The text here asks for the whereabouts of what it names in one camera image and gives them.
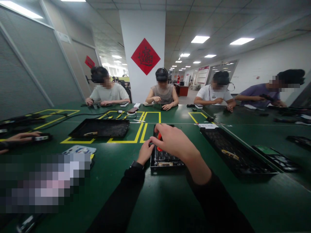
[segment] black tray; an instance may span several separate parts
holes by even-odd
[[[157,134],[153,130],[153,136],[157,138]],[[153,148],[151,157],[150,157],[150,169],[151,171],[158,170],[170,170],[172,168],[185,168],[185,164],[177,157],[165,152],[158,151],[157,146]]]
[[[278,174],[270,165],[260,160],[251,150],[223,129],[200,128],[200,132],[237,178],[270,178]],[[239,160],[225,155],[221,150],[237,155]]]
[[[289,158],[285,157],[280,152],[276,151],[271,147],[270,149],[274,150],[275,154],[265,154],[264,152],[259,150],[256,146],[252,146],[252,148],[285,172],[297,172],[301,169],[301,167],[298,164],[291,161]]]
[[[72,138],[124,137],[129,125],[129,120],[85,119],[69,136]],[[97,132],[97,135],[84,136],[90,132]]]

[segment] red diamond decoration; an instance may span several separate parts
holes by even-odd
[[[146,75],[160,61],[159,55],[151,47],[146,38],[143,39],[131,58]]]

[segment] green table surface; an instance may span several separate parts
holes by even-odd
[[[129,104],[124,108],[115,105],[89,109],[80,105],[81,103],[60,105],[42,114],[61,112],[73,116],[81,113],[104,113],[109,109],[129,110],[133,107],[133,104]],[[77,116],[43,131],[51,133],[54,136],[53,141],[14,149],[2,155],[0,159],[4,162],[14,154],[22,154],[27,163],[40,163],[43,155],[62,153],[75,144],[97,148],[94,156],[96,163],[90,172],[90,178],[86,178],[85,185],[79,188],[78,193],[72,195],[71,202],[65,205],[61,212],[48,215],[34,230],[47,233],[85,232],[119,184],[124,171],[137,159],[142,142],[152,136],[154,124],[174,124],[198,148],[207,165],[219,176],[256,232],[310,232],[311,153],[285,140],[288,135],[310,138],[310,127],[275,123],[272,120],[277,116],[276,110],[267,109],[269,116],[262,117],[258,115],[258,110],[244,107],[236,107],[231,114],[224,113],[223,109],[223,106],[208,106],[193,112],[186,105],[179,105],[170,111],[160,111],[159,105],[142,105],[137,119],[144,119],[146,123],[130,120],[131,124],[124,138],[87,140],[88,144],[82,144],[85,140],[70,139],[68,134],[85,118],[96,116]],[[110,114],[114,118],[119,115],[117,112]],[[204,123],[207,116],[215,117],[215,123],[219,127],[227,130],[246,146],[273,147],[301,165],[303,171],[297,174],[283,173],[270,164],[279,174],[268,181],[240,181],[195,125]],[[48,116],[46,126],[59,122],[62,120],[60,118],[60,115]],[[40,125],[33,128],[40,130]],[[208,232],[209,224],[187,184],[184,173],[181,170],[155,175],[147,168],[144,186],[127,232]],[[16,219],[11,221],[3,232],[12,232],[16,223]]]

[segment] hand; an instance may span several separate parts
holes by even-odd
[[[152,98],[153,98],[153,101],[154,101],[154,102],[160,102],[160,101],[161,101],[161,98],[158,97],[158,96],[154,96],[154,97],[152,97]]]
[[[217,98],[217,99],[213,100],[212,102],[213,102],[213,104],[221,104],[223,101],[224,101],[223,98]]]
[[[100,103],[101,106],[107,106],[108,104],[113,104],[113,102],[105,100],[105,101]]]
[[[252,101],[267,101],[265,98],[260,96],[252,96],[251,99]]]
[[[155,132],[161,133],[163,141],[156,137],[150,137],[153,144],[180,158],[183,162],[195,156],[201,157],[200,152],[180,129],[167,124],[157,124]]]
[[[168,111],[168,110],[170,110],[172,108],[172,104],[163,105],[162,108],[163,108],[163,110]]]
[[[87,104],[87,106],[91,106],[91,105],[93,105],[93,100],[91,98],[87,98],[85,100],[85,103]]]
[[[151,142],[151,140],[147,140],[144,142],[144,144],[142,145],[140,151],[139,151],[139,156],[136,162],[140,163],[141,165],[145,165],[145,163],[148,161],[148,159],[151,156],[152,150],[155,147],[154,145],[151,145],[149,147],[149,143]]]
[[[5,141],[16,141],[16,142],[29,142],[32,141],[32,137],[39,137],[39,131],[36,132],[32,132],[32,133],[20,133],[17,135],[14,135],[10,138],[8,138]],[[8,152],[9,150],[0,150],[0,154],[4,154],[6,152]]]

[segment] wristwatch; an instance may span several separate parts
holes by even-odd
[[[143,168],[144,168],[143,165],[141,165],[140,163],[136,162],[135,160],[133,161],[133,163],[132,163],[132,165],[130,166],[130,168],[131,168],[131,167],[137,167],[137,168],[139,168],[139,169],[141,169],[141,170],[143,170]]]

